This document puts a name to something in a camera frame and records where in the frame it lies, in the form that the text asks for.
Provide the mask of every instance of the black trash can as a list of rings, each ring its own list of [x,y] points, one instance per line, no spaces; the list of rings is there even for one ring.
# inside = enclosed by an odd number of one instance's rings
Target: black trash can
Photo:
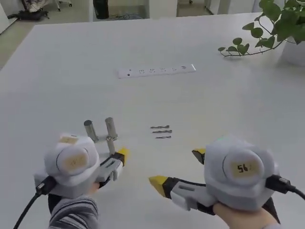
[[[97,19],[109,18],[108,0],[93,0]]]

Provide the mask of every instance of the hand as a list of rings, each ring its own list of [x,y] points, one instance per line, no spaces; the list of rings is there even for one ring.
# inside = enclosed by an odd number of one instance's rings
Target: hand
[[[88,195],[92,195],[92,194],[96,193],[97,190],[99,190],[99,188],[100,188],[100,184],[99,184],[99,183],[94,183],[94,184],[91,186],[91,188],[90,188],[90,190],[89,190],[89,192],[88,192]]]
[[[277,224],[275,218],[263,208],[257,212],[245,212],[217,203],[213,211],[230,229],[262,229],[268,225]]]

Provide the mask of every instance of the metal peg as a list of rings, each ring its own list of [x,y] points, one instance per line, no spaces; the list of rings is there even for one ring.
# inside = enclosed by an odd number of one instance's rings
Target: metal peg
[[[90,137],[93,140],[93,142],[96,143],[99,139],[95,133],[92,121],[91,120],[85,121],[84,126],[85,126],[88,137]]]
[[[172,133],[172,130],[160,130],[160,131],[153,131],[153,134],[162,134],[162,133]]]
[[[172,136],[156,137],[156,139],[172,138]]]
[[[112,137],[107,136],[106,141],[107,141],[107,145],[108,145],[108,148],[109,148],[110,155],[115,154],[115,146],[114,146],[114,142],[113,142]]]
[[[118,134],[115,131],[115,126],[113,122],[113,118],[106,118],[105,119],[106,126],[107,126],[107,131],[108,131],[108,136],[112,138],[113,141],[118,139]]]
[[[161,125],[161,126],[152,126],[151,129],[168,129],[169,125]]]

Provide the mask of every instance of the gray striped sleeve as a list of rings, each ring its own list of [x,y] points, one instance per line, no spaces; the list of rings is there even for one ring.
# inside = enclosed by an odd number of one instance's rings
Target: gray striped sleeve
[[[49,229],[100,229],[98,218],[92,198],[62,199],[52,212]]]

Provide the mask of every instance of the power strip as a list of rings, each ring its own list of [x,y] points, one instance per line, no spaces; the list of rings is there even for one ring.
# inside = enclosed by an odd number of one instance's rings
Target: power strip
[[[131,69],[120,69],[119,79],[123,78],[134,78],[141,76],[150,76],[150,75],[174,75],[180,73],[193,73],[196,69],[193,64],[179,65],[170,68],[131,68]]]

